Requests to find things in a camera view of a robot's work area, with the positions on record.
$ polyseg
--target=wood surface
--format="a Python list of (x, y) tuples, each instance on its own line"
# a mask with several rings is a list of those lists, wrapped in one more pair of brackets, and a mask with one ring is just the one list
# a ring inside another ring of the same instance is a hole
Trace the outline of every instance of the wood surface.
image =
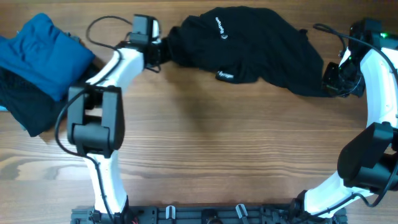
[[(363, 17), (398, 32), (393, 1), (118, 1), (0, 0), (0, 35), (11, 38), (32, 16), (47, 13), (79, 35), (101, 60), (112, 52), (89, 44), (88, 24), (100, 16), (159, 19), (167, 35), (188, 15), (217, 6), (268, 7), (308, 38), (323, 57), (339, 62), (337, 37), (312, 29), (321, 22), (348, 33)], [(130, 27), (103, 21), (99, 42), (117, 44)], [(169, 62), (144, 72), (124, 96), (126, 137), (120, 166), (131, 205), (287, 203), (336, 170), (338, 155), (366, 126), (366, 97), (306, 98), (262, 80), (232, 85), (214, 74)], [(67, 144), (65, 126), (61, 139)], [(348, 206), (349, 223), (397, 223), (398, 194), (376, 208)], [(93, 205), (85, 163), (63, 153), (53, 131), (30, 138), (0, 113), (0, 223), (69, 223), (73, 208)]]

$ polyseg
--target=black t-shirt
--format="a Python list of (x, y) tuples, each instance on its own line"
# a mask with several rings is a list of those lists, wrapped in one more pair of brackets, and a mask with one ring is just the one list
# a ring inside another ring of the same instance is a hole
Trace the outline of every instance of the black t-shirt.
[(329, 96), (321, 89), (323, 60), (276, 12), (264, 8), (217, 7), (189, 16), (168, 36), (172, 60), (216, 72), (230, 83), (265, 81), (303, 96)]

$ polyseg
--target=wooden table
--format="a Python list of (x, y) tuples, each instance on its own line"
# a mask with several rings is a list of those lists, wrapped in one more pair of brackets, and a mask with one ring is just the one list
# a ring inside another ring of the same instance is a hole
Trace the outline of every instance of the wooden table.
[[(167, 34), (188, 15), (240, 5), (271, 8), (296, 28), (308, 29), (325, 64), (339, 62), (341, 44), (313, 30), (316, 22), (347, 33), (352, 22), (373, 17), (398, 31), (393, 2), (0, 0), (0, 34), (14, 37), (45, 12), (106, 62), (112, 52), (85, 41), (85, 29), (97, 17), (148, 14)], [(93, 28), (92, 36), (114, 45), (129, 30), (109, 20)], [(367, 120), (366, 97), (306, 98), (262, 80), (232, 85), (172, 62), (160, 74), (137, 77), (124, 109), (120, 166), (131, 205), (287, 203), (336, 170), (340, 150)], [(94, 203), (85, 163), (63, 153), (53, 131), (30, 138), (9, 113), (0, 113), (0, 146), (1, 224), (68, 223), (71, 209)], [(397, 199), (389, 192), (373, 209), (352, 203), (349, 223), (396, 223)]]

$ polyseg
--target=black fabric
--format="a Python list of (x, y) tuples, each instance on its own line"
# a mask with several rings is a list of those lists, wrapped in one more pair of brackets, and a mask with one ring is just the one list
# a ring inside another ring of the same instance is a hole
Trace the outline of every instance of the black fabric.
[(321, 89), (323, 60), (276, 12), (264, 8), (217, 7), (189, 16), (168, 36), (172, 60), (217, 72), (230, 83), (258, 77), (303, 96), (329, 96)]
[[(91, 64), (79, 79), (83, 82), (98, 72)], [(56, 102), (19, 75), (0, 67), (0, 105), (7, 108), (31, 137), (52, 128), (67, 97)]]

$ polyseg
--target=wood grain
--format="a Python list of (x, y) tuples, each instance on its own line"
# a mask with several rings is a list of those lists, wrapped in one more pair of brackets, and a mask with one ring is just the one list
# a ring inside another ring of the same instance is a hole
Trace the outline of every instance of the wood grain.
[[(398, 32), (397, 3), (358, 1), (118, 1), (0, 0), (0, 34), (11, 38), (32, 16), (47, 13), (79, 35), (100, 59), (112, 52), (87, 43), (85, 29), (104, 15), (157, 17), (164, 34), (188, 15), (216, 6), (268, 7), (308, 37), (325, 64), (338, 62), (336, 37), (312, 29), (322, 22), (338, 31), (363, 17)], [(97, 41), (116, 44), (130, 27), (104, 21)], [(232, 85), (214, 75), (170, 62), (162, 73), (144, 72), (124, 95), (126, 137), (121, 170), (132, 205), (284, 203), (320, 184), (336, 169), (340, 150), (366, 125), (366, 98), (305, 98), (264, 81)], [(66, 133), (62, 141), (67, 144)], [(63, 153), (53, 132), (29, 138), (0, 113), (0, 223), (68, 223), (70, 210), (93, 204), (83, 161)], [(395, 223), (398, 196), (379, 207), (348, 207), (350, 223)]]

